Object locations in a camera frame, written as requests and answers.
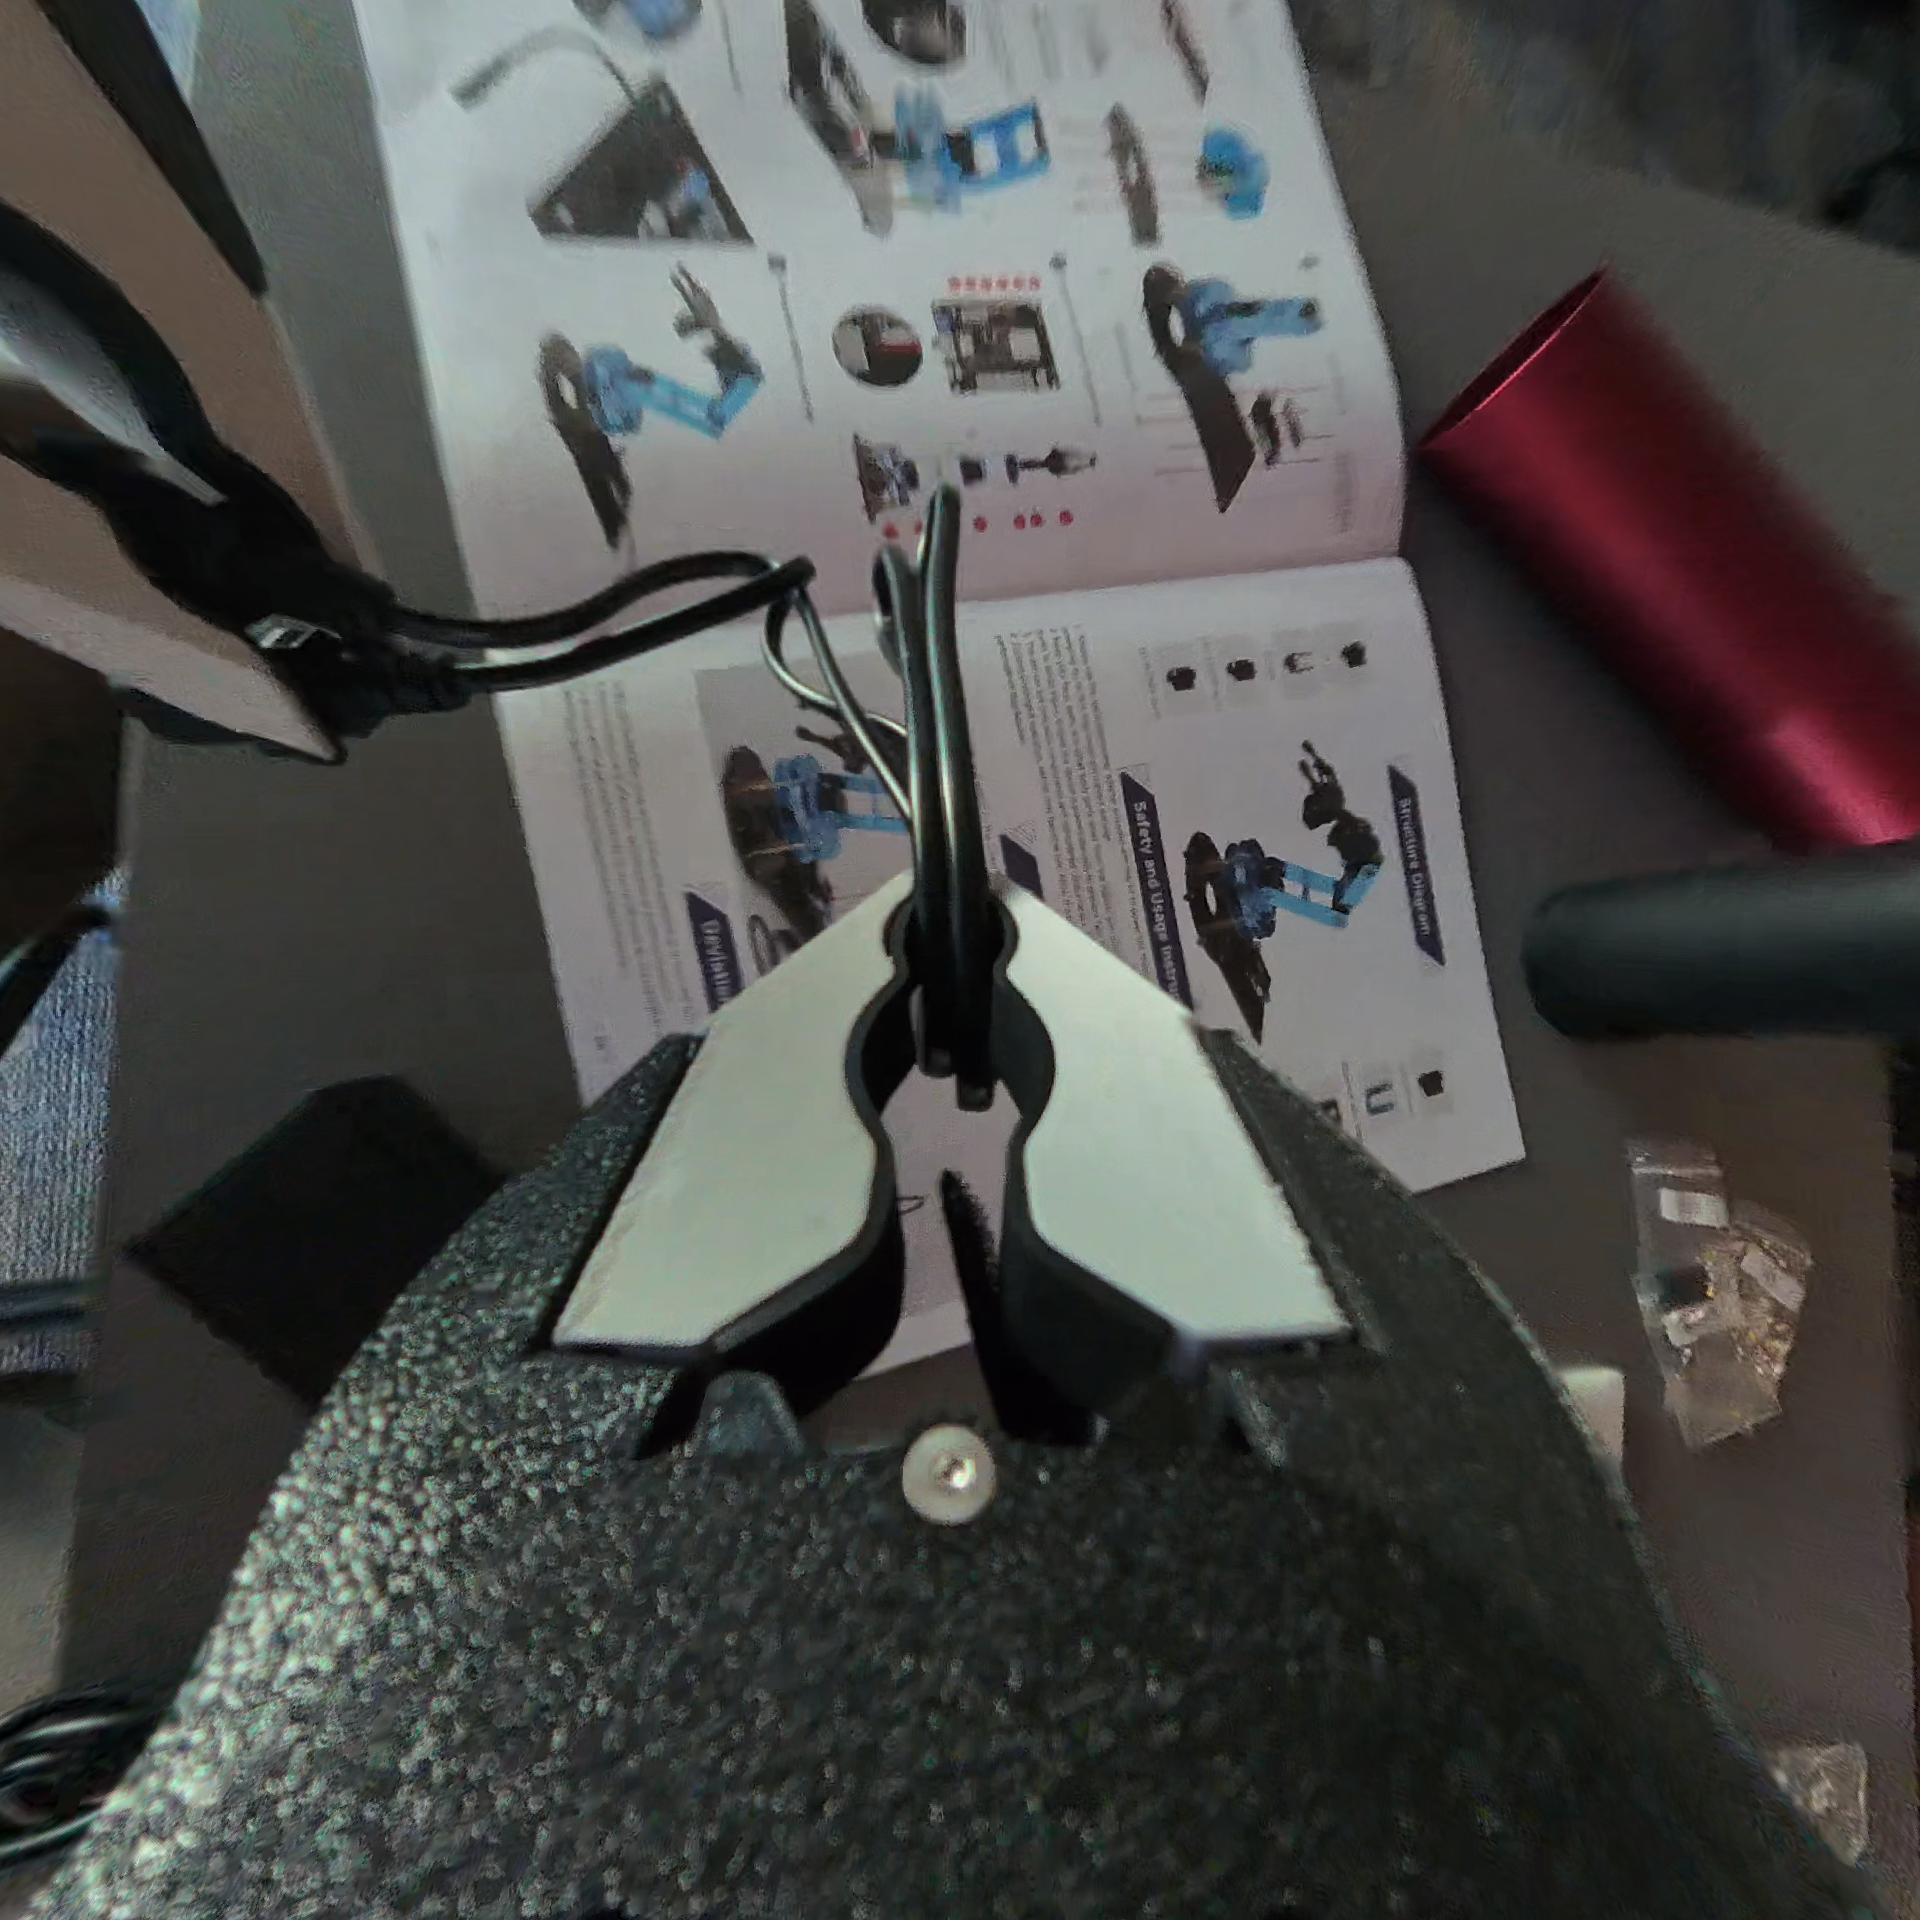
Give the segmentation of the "black power adapter with cable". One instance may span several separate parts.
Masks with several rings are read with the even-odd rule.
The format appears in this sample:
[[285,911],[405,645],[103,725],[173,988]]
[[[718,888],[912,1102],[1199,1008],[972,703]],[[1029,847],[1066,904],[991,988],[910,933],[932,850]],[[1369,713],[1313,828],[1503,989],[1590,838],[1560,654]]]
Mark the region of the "black power adapter with cable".
[[64,1849],[169,1709],[278,1475],[386,1311],[504,1183],[421,1091],[307,1096],[124,1238],[88,1335],[56,1691],[4,1709],[4,1878]]

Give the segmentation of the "small clear parts bag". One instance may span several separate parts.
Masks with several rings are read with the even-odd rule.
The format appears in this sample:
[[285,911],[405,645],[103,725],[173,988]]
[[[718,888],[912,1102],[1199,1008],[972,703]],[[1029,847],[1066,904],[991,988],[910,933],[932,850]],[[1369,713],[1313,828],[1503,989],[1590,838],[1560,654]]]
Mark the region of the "small clear parts bag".
[[1691,1451],[1783,1416],[1812,1273],[1800,1230],[1750,1201],[1734,1201],[1727,1223],[1694,1231],[1684,1249],[1643,1261],[1635,1291],[1662,1407]]
[[1624,1143],[1636,1241],[1644,1261],[1686,1259],[1732,1228],[1732,1201],[1715,1147],[1683,1137]]

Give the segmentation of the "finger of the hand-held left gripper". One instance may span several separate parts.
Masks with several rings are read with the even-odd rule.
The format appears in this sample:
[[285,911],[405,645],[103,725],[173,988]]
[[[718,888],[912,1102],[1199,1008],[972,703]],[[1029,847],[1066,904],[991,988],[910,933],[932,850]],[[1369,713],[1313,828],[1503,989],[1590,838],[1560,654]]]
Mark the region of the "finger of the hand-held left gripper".
[[4,367],[4,629],[189,745],[345,759],[449,709],[379,642],[385,589],[207,425],[110,366]]
[[343,597],[369,542],[259,267],[50,3],[3,65],[7,592]]

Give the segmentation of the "red cylinder bottle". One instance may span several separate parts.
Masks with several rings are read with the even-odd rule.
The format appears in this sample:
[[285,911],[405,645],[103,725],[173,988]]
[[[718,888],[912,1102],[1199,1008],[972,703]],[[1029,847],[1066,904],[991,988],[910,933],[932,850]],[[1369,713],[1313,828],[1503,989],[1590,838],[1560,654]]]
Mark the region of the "red cylinder bottle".
[[1539,312],[1418,453],[1770,844],[1917,840],[1917,636],[1619,275]]

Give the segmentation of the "dark grey cylinder bottle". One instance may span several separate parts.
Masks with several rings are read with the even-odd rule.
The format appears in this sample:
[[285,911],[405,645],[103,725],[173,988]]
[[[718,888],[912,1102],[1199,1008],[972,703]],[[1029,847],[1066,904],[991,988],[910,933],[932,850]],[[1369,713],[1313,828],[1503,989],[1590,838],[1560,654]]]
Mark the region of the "dark grey cylinder bottle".
[[1537,1012],[1584,1043],[1918,1041],[1918,850],[1572,884],[1524,927]]

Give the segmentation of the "grey desk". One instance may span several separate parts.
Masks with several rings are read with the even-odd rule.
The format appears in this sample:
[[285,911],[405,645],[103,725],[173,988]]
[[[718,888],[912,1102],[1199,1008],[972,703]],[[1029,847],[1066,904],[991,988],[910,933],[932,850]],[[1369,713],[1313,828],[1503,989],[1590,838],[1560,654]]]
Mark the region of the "grey desk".
[[[636,659],[811,582],[709,553],[485,638]],[[1881,1916],[1736,1734],[1632,1504],[1429,1190],[1233,1067],[1352,1347],[1027,1358],[947,1170],[960,1340],[833,1375],[565,1352],[691,1066],[618,1067],[349,1359],[39,1916]]]

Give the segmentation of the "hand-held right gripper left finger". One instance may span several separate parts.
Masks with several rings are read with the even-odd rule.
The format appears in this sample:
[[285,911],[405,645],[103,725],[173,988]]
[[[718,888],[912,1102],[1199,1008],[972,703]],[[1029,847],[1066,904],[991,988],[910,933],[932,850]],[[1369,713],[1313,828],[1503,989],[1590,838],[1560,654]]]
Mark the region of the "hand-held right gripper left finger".
[[851,1279],[896,1216],[857,1043],[900,985],[894,875],[709,1019],[552,1328],[556,1350],[714,1361]]

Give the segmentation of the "printed instruction booklet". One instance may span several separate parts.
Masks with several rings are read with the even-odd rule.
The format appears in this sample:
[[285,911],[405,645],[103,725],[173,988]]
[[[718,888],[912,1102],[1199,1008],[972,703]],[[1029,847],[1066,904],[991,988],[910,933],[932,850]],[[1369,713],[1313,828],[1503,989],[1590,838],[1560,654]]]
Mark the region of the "printed instruction booklet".
[[1524,1157],[1385,332],[1284,3],[354,3],[477,612],[800,561],[616,664],[485,636],[580,1087],[893,878],[894,1217],[960,1340],[1000,885],[1415,1190]]

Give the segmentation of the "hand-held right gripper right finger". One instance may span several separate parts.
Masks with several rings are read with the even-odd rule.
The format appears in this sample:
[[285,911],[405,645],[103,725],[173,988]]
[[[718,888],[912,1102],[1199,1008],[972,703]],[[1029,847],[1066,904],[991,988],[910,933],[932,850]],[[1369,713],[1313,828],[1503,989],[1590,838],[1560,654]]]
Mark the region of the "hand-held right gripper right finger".
[[1019,1124],[1005,1318],[1033,1361],[1355,1346],[1355,1318],[1189,1008],[1045,900],[997,888],[993,1066]]

